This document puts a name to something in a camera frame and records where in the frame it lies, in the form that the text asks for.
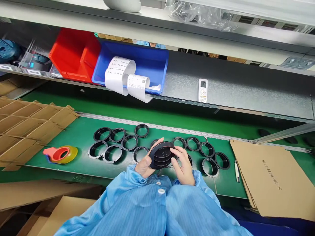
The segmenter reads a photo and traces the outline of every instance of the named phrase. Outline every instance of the hand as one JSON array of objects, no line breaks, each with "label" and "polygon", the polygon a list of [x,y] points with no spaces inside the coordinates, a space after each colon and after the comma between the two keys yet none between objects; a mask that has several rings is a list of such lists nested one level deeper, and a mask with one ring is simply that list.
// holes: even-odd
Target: hand
[{"label": "hand", "polygon": [[195,178],[193,176],[193,171],[191,170],[187,151],[179,146],[175,146],[175,149],[170,148],[170,150],[178,156],[181,161],[180,167],[176,159],[174,157],[171,158],[171,162],[180,183],[182,185],[195,185]]},{"label": "hand", "polygon": [[152,147],[151,147],[150,151],[148,152],[148,154],[136,165],[135,172],[138,172],[140,175],[142,175],[142,177],[144,179],[148,178],[155,171],[155,170],[150,168],[151,157],[149,157],[149,154],[150,154],[152,148],[155,145],[158,145],[159,143],[162,143],[163,141],[164,141],[164,138],[160,138],[158,141],[156,141],[152,145]]}]

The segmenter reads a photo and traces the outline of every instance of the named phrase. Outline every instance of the person's left hand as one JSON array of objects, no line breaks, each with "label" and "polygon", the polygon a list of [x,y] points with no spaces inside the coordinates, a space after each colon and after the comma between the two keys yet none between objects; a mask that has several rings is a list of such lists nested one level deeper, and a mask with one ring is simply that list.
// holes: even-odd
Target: person's left hand
[{"label": "person's left hand", "polygon": [[160,138],[158,141],[156,141],[152,145],[152,147],[151,147],[150,151],[148,152],[148,154],[136,165],[135,171],[138,172],[140,175],[142,175],[142,177],[144,179],[148,178],[155,171],[155,170],[150,168],[151,157],[149,157],[149,154],[150,154],[152,148],[155,145],[158,145],[159,143],[162,143],[163,141],[164,141],[164,138]]}]

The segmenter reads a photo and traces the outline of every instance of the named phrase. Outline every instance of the white button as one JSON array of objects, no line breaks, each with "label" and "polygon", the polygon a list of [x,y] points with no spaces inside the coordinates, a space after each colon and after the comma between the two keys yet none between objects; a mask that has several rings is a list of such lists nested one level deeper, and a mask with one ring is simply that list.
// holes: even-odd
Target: white button
[{"label": "white button", "polygon": [[160,189],[158,190],[158,193],[159,193],[159,194],[165,194],[165,190],[162,189],[162,188],[160,188]]}]

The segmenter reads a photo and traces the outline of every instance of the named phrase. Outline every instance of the metal bracket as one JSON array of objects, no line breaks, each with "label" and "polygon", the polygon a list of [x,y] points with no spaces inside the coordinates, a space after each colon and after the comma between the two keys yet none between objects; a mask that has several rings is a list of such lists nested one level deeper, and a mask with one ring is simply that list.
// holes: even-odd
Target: metal bracket
[{"label": "metal bracket", "polygon": [[292,69],[308,70],[313,65],[315,65],[314,60],[299,57],[289,57],[280,66],[289,67]]}]

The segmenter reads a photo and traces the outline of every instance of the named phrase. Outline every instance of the red plastic bin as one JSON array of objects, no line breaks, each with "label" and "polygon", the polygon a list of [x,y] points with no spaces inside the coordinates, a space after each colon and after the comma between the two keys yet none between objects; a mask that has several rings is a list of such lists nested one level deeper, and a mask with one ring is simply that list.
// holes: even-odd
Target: red plastic bin
[{"label": "red plastic bin", "polygon": [[92,84],[100,51],[93,32],[62,28],[49,58],[63,78]]}]

